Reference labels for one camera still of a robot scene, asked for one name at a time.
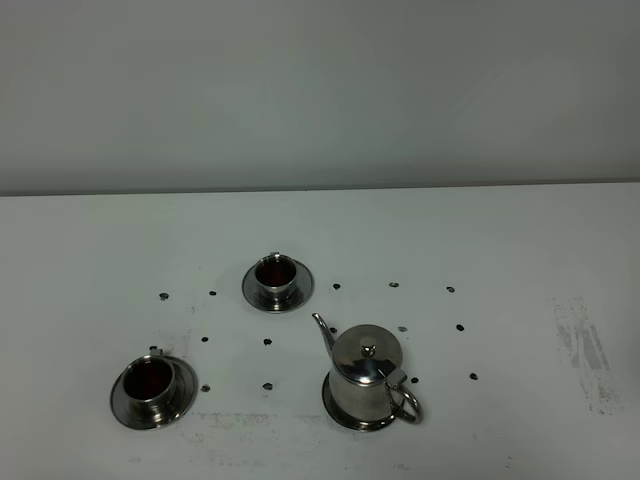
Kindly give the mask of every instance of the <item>smudge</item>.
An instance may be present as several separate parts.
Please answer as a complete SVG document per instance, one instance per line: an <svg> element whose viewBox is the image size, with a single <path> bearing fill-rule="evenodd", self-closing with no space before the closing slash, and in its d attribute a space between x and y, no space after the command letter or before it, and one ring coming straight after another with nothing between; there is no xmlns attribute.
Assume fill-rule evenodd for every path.
<svg viewBox="0 0 640 480"><path fill-rule="evenodd" d="M168 335L162 343L166 345L165 355L187 358L191 344L191 329L187 330L186 335Z"/></svg>
<svg viewBox="0 0 640 480"><path fill-rule="evenodd" d="M211 413L207 419L207 423L210 428L221 430L234 430L236 429L235 416L225 415L223 413Z"/></svg>
<svg viewBox="0 0 640 480"><path fill-rule="evenodd" d="M270 425L270 416L265 413L234 413L236 425L239 427L255 427Z"/></svg>
<svg viewBox="0 0 640 480"><path fill-rule="evenodd" d="M316 426L318 424L324 425L326 423L326 418L322 415L299 415L296 418L309 426Z"/></svg>
<svg viewBox="0 0 640 480"><path fill-rule="evenodd" d="M206 436L202 433L194 433L193 435L186 435L185 433L181 433L180 436L191 445L201 445L206 439Z"/></svg>
<svg viewBox="0 0 640 480"><path fill-rule="evenodd" d="M622 410L609 361L584 299L560 302L554 298L552 304L559 347L578 374L589 411L604 415Z"/></svg>

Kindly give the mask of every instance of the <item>white wall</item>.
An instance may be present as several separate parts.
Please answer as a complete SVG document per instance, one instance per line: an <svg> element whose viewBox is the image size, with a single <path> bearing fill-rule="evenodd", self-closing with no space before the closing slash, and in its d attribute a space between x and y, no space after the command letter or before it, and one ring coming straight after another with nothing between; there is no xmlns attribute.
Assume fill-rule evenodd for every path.
<svg viewBox="0 0 640 480"><path fill-rule="evenodd" d="M0 192L640 177L637 0L4 0Z"/></svg>

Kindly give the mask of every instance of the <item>teapot lid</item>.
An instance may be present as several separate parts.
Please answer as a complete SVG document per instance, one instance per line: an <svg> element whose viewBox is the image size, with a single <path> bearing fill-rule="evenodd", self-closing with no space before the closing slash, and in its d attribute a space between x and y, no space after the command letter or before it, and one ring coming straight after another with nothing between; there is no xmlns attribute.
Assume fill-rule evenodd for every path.
<svg viewBox="0 0 640 480"><path fill-rule="evenodd" d="M365 385L383 382L389 373L389 362L397 368L402 365L400 342L377 325L351 327L338 337L332 354L333 363L344 377Z"/></svg>

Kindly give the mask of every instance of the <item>teapot lid knob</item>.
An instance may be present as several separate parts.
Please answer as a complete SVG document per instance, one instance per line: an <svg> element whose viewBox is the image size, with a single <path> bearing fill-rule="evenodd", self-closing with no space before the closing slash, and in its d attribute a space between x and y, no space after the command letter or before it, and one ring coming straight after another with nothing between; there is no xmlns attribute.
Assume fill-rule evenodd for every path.
<svg viewBox="0 0 640 480"><path fill-rule="evenodd" d="M376 354L376 339L373 337L362 337L360 340L361 353L365 358L371 358Z"/></svg>

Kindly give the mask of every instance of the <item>dark liquid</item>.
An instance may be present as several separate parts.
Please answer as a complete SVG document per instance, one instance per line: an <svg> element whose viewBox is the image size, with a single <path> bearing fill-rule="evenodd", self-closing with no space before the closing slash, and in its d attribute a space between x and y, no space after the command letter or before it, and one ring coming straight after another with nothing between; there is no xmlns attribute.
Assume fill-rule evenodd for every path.
<svg viewBox="0 0 640 480"><path fill-rule="evenodd" d="M256 279L268 287L281 287L296 276L296 266L289 260L266 260L256 268Z"/></svg>
<svg viewBox="0 0 640 480"><path fill-rule="evenodd" d="M136 400L160 395L171 383L171 368L164 362L150 360L133 367L124 380L124 391Z"/></svg>

